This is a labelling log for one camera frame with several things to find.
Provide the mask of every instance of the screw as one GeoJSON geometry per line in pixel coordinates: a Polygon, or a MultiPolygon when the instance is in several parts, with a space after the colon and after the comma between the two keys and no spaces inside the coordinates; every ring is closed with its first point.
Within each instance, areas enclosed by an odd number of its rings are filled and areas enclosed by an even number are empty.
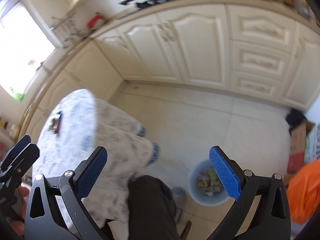
{"type": "Polygon", "coordinates": [[[245,170],[245,171],[244,171],[244,174],[245,174],[247,177],[251,177],[251,176],[252,176],[252,171],[250,171],[250,170],[245,170]]]}
{"type": "Polygon", "coordinates": [[[64,176],[70,177],[72,174],[73,174],[73,171],[66,171],[66,172],[64,173],[64,176]]]}
{"type": "Polygon", "coordinates": [[[281,179],[281,175],[279,173],[275,173],[275,178],[276,179],[281,179]]]}
{"type": "Polygon", "coordinates": [[[37,176],[36,176],[36,180],[41,180],[42,179],[42,174],[38,174],[37,176]]]}

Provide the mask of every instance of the slipper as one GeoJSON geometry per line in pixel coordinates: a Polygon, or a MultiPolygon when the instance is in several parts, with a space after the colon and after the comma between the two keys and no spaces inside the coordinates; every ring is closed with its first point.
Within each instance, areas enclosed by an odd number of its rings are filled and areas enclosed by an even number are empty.
{"type": "Polygon", "coordinates": [[[179,224],[182,221],[184,210],[187,206],[187,193],[181,187],[174,187],[172,190],[173,200],[177,206],[177,213],[175,216],[176,224],[179,224]]]}

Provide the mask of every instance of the white cabinet door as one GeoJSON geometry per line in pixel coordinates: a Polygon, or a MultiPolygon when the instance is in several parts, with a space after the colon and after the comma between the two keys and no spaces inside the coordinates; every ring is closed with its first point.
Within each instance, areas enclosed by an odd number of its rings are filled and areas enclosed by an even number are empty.
{"type": "Polygon", "coordinates": [[[232,39],[271,46],[290,53],[296,33],[294,20],[248,6],[229,5],[232,39]]]}
{"type": "Polygon", "coordinates": [[[280,82],[237,71],[232,72],[231,82],[231,90],[233,92],[270,101],[275,100],[280,86],[280,82]]]}
{"type": "Polygon", "coordinates": [[[188,85],[228,89],[229,36],[224,5],[198,5],[157,14],[188,85]]]}
{"type": "Polygon", "coordinates": [[[97,98],[109,100],[123,79],[91,41],[68,63],[65,70],[97,98]]]}
{"type": "Polygon", "coordinates": [[[117,31],[108,31],[96,38],[96,42],[114,67],[127,80],[144,80],[146,73],[130,51],[126,41],[117,31]]]}
{"type": "Polygon", "coordinates": [[[290,56],[279,50],[233,41],[233,69],[282,80],[290,56]]]}
{"type": "Polygon", "coordinates": [[[121,25],[118,30],[148,71],[149,80],[182,83],[168,40],[155,15],[121,25]]]}
{"type": "Polygon", "coordinates": [[[49,115],[42,112],[39,108],[35,110],[25,133],[31,137],[31,143],[38,142],[40,133],[48,117],[49,115]]]}
{"type": "Polygon", "coordinates": [[[81,89],[81,85],[74,81],[64,70],[56,77],[53,81],[44,97],[39,103],[39,107],[51,113],[51,111],[56,107],[56,105],[65,96],[71,92],[81,89]]]}
{"type": "Polygon", "coordinates": [[[320,91],[320,36],[299,24],[295,59],[279,103],[307,110],[320,91]]]}

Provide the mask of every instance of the white floor tile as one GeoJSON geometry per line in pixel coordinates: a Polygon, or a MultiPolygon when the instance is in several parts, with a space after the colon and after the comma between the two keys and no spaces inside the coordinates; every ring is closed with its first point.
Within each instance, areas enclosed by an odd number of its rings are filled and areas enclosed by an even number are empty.
{"type": "Polygon", "coordinates": [[[113,105],[139,121],[139,116],[148,105],[150,98],[120,93],[113,105]]]}
{"type": "Polygon", "coordinates": [[[178,133],[185,139],[208,141],[213,146],[223,144],[230,118],[228,113],[152,98],[140,120],[148,129],[147,136],[150,137],[147,138],[156,139],[165,133],[166,141],[163,143],[167,144],[171,134],[178,133]]]}
{"type": "MultiPolygon", "coordinates": [[[[141,172],[161,179],[170,188],[188,190],[190,171],[208,158],[214,145],[256,175],[285,174],[290,151],[286,108],[203,91],[133,83],[114,105],[139,120],[147,129],[146,138],[160,145],[158,161],[141,172]]],[[[258,201],[255,199],[239,233],[249,226],[258,201]]],[[[188,196],[187,213],[177,229],[182,231],[191,219],[188,240],[206,240],[232,203],[230,199],[217,207],[205,207],[188,196]]],[[[112,229],[119,231],[116,240],[127,239],[125,226],[112,223],[112,229]]]]}
{"type": "Polygon", "coordinates": [[[137,96],[152,97],[157,87],[159,86],[139,83],[128,83],[121,92],[137,96]]]}
{"type": "Polygon", "coordinates": [[[129,236],[128,223],[121,223],[119,221],[109,222],[113,238],[115,240],[127,240],[129,236]]]}
{"type": "Polygon", "coordinates": [[[233,115],[225,146],[242,169],[259,176],[285,174],[290,135],[282,125],[233,115]]]}
{"type": "Polygon", "coordinates": [[[206,240],[219,225],[219,223],[196,216],[191,218],[191,222],[192,226],[187,240],[206,240]]]}
{"type": "Polygon", "coordinates": [[[184,230],[186,224],[191,219],[191,217],[192,217],[192,214],[189,214],[186,212],[184,213],[181,223],[177,224],[177,231],[179,235],[182,233],[182,231],[184,230]]]}
{"type": "Polygon", "coordinates": [[[263,120],[267,122],[273,122],[285,127],[289,127],[285,117],[289,109],[282,106],[273,106],[268,103],[261,103],[254,100],[247,100],[242,98],[235,98],[233,103],[232,113],[263,120]]]}
{"type": "Polygon", "coordinates": [[[253,200],[253,203],[251,205],[251,208],[250,208],[246,218],[244,219],[244,222],[243,222],[242,226],[240,227],[237,235],[242,234],[245,231],[247,231],[247,229],[248,229],[248,227],[249,227],[249,225],[251,223],[251,220],[252,220],[252,218],[253,218],[256,210],[257,210],[257,206],[259,204],[259,201],[260,201],[260,196],[255,196],[255,198],[253,200]]]}
{"type": "Polygon", "coordinates": [[[166,86],[158,86],[153,97],[225,112],[231,112],[234,100],[222,94],[166,86]]]}
{"type": "Polygon", "coordinates": [[[203,219],[220,223],[228,213],[234,201],[235,201],[234,198],[230,198],[227,202],[215,207],[207,207],[207,206],[199,205],[194,215],[201,217],[203,219]]]}

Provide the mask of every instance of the finger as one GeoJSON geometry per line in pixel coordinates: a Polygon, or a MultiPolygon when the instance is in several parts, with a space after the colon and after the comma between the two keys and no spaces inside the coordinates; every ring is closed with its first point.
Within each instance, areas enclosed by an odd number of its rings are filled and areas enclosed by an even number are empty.
{"type": "Polygon", "coordinates": [[[30,190],[27,187],[22,187],[22,186],[18,187],[18,191],[21,197],[26,197],[30,193],[30,190]]]}
{"type": "Polygon", "coordinates": [[[28,203],[28,197],[22,198],[22,212],[21,212],[21,216],[22,216],[23,219],[26,219],[27,203],[28,203]]]}
{"type": "Polygon", "coordinates": [[[18,236],[22,236],[24,234],[24,223],[20,221],[10,221],[9,223],[18,236]]]}

